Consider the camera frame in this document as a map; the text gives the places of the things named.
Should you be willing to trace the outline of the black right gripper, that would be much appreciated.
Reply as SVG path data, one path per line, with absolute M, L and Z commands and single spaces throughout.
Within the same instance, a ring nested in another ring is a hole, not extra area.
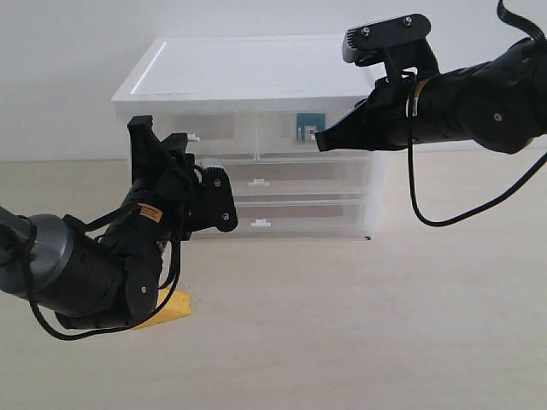
M 400 83 L 390 81 L 387 76 L 376 79 L 367 97 L 334 125 L 315 134 L 318 150 L 406 149 L 404 128 L 408 112 L 413 111 L 415 93 L 420 93 L 431 79 L 402 76 Z

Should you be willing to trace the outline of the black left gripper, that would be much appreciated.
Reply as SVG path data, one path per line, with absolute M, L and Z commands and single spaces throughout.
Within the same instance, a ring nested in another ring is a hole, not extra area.
M 186 152 L 186 132 L 160 142 L 151 115 L 133 116 L 127 130 L 132 184 L 123 203 L 132 209 L 119 218 L 119 255 L 161 256 L 167 243 L 178 246 L 192 236 L 201 168 Z

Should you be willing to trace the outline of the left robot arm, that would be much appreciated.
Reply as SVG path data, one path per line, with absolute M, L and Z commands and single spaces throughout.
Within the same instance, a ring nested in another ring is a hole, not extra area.
M 115 210 L 72 215 L 1 212 L 1 289 L 33 313 L 53 312 L 56 337 L 74 340 L 144 323 L 180 273 L 184 223 L 197 186 L 188 135 L 159 139 L 150 116 L 127 126 L 132 184 Z

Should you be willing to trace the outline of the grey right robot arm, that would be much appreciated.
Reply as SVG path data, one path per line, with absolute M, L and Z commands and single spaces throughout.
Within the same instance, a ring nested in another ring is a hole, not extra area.
M 316 133 L 319 151 L 399 151 L 474 141 L 503 154 L 546 133 L 546 48 L 530 38 L 492 61 L 427 78 L 377 81 L 367 98 Z

